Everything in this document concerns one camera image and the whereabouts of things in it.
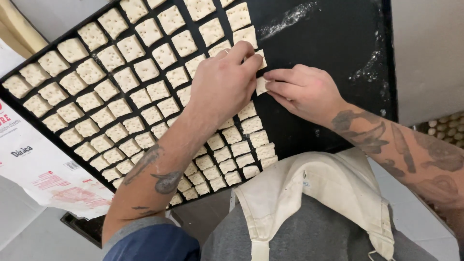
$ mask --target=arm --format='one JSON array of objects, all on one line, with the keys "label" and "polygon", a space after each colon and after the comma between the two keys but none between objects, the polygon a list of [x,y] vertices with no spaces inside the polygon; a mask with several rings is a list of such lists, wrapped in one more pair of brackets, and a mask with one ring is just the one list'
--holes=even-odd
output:
[{"label": "arm", "polygon": [[179,180],[206,140],[250,101],[263,62],[251,44],[238,42],[200,63],[191,99],[174,125],[126,175],[103,225],[103,244],[132,221],[164,216]]},{"label": "arm", "polygon": [[269,94],[290,112],[338,133],[434,203],[462,245],[464,150],[347,103],[325,71],[296,65],[264,77]]}]

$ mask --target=baking tray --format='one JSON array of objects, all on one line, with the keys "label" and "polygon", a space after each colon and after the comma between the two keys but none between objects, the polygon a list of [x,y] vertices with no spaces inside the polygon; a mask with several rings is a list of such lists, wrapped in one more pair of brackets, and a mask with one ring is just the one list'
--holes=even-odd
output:
[{"label": "baking tray", "polygon": [[[167,83],[171,95],[175,98],[175,101],[181,105],[179,98],[176,96],[175,91],[170,86],[169,81],[167,81],[165,74],[166,71],[184,65],[186,61],[189,61],[190,59],[202,53],[208,56],[207,51],[209,48],[206,48],[205,43],[198,31],[198,27],[205,22],[218,17],[226,35],[224,39],[228,39],[231,43],[233,43],[232,31],[230,29],[225,10],[221,8],[219,0],[213,1],[217,7],[217,11],[209,14],[199,22],[193,22],[182,0],[167,0],[154,10],[150,10],[146,0],[144,0],[145,5],[149,9],[149,14],[142,17],[135,24],[131,24],[127,20],[125,12],[119,5],[119,1],[113,1],[72,28],[66,34],[50,43],[49,46],[34,54],[23,64],[16,67],[13,71],[1,78],[0,83],[5,81],[10,76],[18,73],[18,71],[27,64],[36,62],[46,52],[50,50],[56,50],[57,44],[60,42],[75,37],[80,39],[80,36],[77,33],[79,28],[88,24],[89,22],[97,21],[98,17],[100,17],[111,8],[115,7],[126,19],[126,22],[129,25],[129,29],[121,33],[121,35],[119,35],[116,40],[113,40],[105,32],[109,40],[108,43],[92,52],[88,50],[88,52],[90,53],[91,57],[93,57],[94,60],[100,65],[100,67],[108,74],[108,78],[115,84],[115,86],[118,86],[112,75],[125,68],[126,65],[118,67],[112,73],[108,73],[102,63],[96,57],[96,54],[110,45],[115,45],[118,41],[125,37],[136,35],[139,41],[142,43],[143,48],[145,49],[146,56],[126,63],[134,72],[135,70],[133,64],[151,57],[151,52],[155,48],[166,42],[168,42],[173,48],[174,46],[171,41],[171,36],[166,35],[164,31],[164,36],[162,39],[155,42],[152,46],[146,47],[138,34],[135,32],[134,27],[149,18],[154,18],[159,25],[160,23],[156,17],[157,14],[175,4],[179,8],[187,25],[178,29],[174,35],[182,32],[185,29],[190,30],[198,50],[185,58],[181,58],[175,48],[173,48],[173,51],[178,59],[176,63],[169,66],[165,70],[161,70],[158,67],[160,76],[147,82],[142,82],[139,80],[141,84],[137,88],[134,88],[127,93],[120,92],[118,95],[105,102],[104,105],[107,106],[108,103],[124,97],[132,108],[133,113],[117,118],[116,122],[122,123],[125,119],[138,116],[142,110],[147,109],[153,106],[153,104],[157,104],[162,100],[155,101],[138,109],[129,98],[129,95],[147,87],[149,84],[160,80],[164,80]],[[236,0],[231,5],[226,7],[226,9],[229,9],[242,2],[244,2],[244,0]],[[258,72],[258,77],[262,76],[264,72],[271,69],[291,68],[298,63],[318,67],[326,70],[333,76],[339,87],[340,93],[348,102],[356,104],[368,111],[371,111],[377,115],[381,115],[390,120],[398,120],[390,1],[247,0],[246,2],[248,3],[252,24],[255,26],[257,31],[259,49],[264,49],[268,63],[266,68]],[[301,8],[305,8],[306,10],[304,15],[301,15]],[[273,34],[273,28],[280,28],[282,30]],[[219,40],[217,43],[210,47],[213,47],[214,45],[222,42],[224,39]],[[68,99],[56,105],[40,119],[37,119],[31,112],[22,106],[22,104],[27,99],[37,94],[39,89],[53,81],[59,81],[63,76],[74,71],[77,66],[85,60],[86,59],[83,59],[71,64],[71,67],[68,70],[60,73],[55,78],[51,78],[45,81],[40,86],[34,88],[22,99],[15,98],[8,90],[0,87],[0,98],[4,100],[9,106],[11,106],[15,111],[17,111],[23,118],[30,122],[44,136],[46,136],[55,145],[57,145],[64,153],[69,155],[74,161],[76,161],[86,171],[93,175],[98,181],[104,184],[111,191],[115,192],[116,189],[112,186],[111,183],[103,178],[103,176],[100,174],[101,172],[97,171],[95,168],[89,165],[89,162],[84,161],[80,156],[74,153],[74,150],[79,145],[81,145],[83,142],[90,141],[98,134],[85,138],[83,142],[73,146],[72,148],[64,144],[64,142],[58,137],[63,131],[75,126],[76,123],[87,119],[86,117],[70,123],[69,127],[57,131],[55,134],[53,134],[41,122],[46,117],[56,113],[57,108],[64,106],[71,101],[75,102],[77,97],[93,91],[94,87],[106,78],[96,84],[90,85],[83,91],[79,92],[77,97],[70,95]],[[178,91],[186,86],[189,86],[190,84],[191,82],[188,82],[177,87],[175,90]],[[351,147],[347,141],[339,137],[337,134],[290,114],[267,94],[263,94],[259,97],[254,94],[252,100],[255,103],[256,110],[262,120],[264,129],[267,131],[269,140],[274,142],[276,146],[276,154],[278,155],[279,159],[283,159],[305,151],[326,151],[335,153]],[[97,107],[87,112],[86,115],[91,115],[101,108],[101,106]],[[180,112],[173,114],[163,121],[172,119],[179,114]],[[141,119],[143,120],[146,127],[143,132],[150,130],[151,126],[145,122],[143,117],[141,117]],[[234,117],[234,121],[235,125],[240,129],[240,121],[238,120],[237,116]],[[111,123],[101,128],[99,134],[105,132],[114,124],[115,123]],[[128,139],[131,139],[143,132],[129,135],[128,137],[115,143],[115,146],[119,146]],[[217,164],[215,162],[213,152],[207,145],[205,145],[205,147],[207,148],[207,153],[211,156],[214,163]],[[260,168],[260,170],[262,170],[254,150],[253,156],[255,157],[255,164]],[[117,163],[112,164],[108,168],[113,168],[116,165]],[[241,169],[239,169],[239,173],[242,177],[242,180],[245,181],[245,177]],[[211,194],[213,194],[213,192],[204,196],[200,196],[198,199],[204,198]],[[195,200],[190,200],[187,202],[184,199],[183,204],[192,201]]]}]

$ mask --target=hand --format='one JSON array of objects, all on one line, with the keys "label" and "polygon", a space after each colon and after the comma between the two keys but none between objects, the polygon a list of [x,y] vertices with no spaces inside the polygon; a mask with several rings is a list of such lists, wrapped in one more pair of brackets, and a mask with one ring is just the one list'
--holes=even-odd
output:
[{"label": "hand", "polygon": [[325,127],[330,127],[331,120],[348,105],[332,77],[317,68],[295,65],[293,69],[267,72],[264,78],[270,81],[266,84],[268,93],[278,103],[291,113]]},{"label": "hand", "polygon": [[263,57],[245,41],[200,63],[186,110],[217,130],[250,101]]}]

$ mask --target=white apron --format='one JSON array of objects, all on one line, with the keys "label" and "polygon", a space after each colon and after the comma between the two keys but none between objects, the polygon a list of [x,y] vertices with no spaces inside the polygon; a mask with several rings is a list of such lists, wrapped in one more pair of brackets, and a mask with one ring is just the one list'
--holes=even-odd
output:
[{"label": "white apron", "polygon": [[393,260],[388,201],[380,195],[366,155],[359,149],[336,155],[306,152],[286,158],[234,192],[250,233],[252,261],[269,260],[269,241],[300,209],[302,193],[359,225],[369,234],[373,252]]}]

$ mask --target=navy blue sleeve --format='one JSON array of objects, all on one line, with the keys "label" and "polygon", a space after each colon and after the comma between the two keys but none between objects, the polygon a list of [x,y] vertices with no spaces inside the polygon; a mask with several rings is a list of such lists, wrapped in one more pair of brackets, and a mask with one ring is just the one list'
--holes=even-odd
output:
[{"label": "navy blue sleeve", "polygon": [[103,261],[199,261],[200,244],[172,224],[137,230],[116,243]]}]

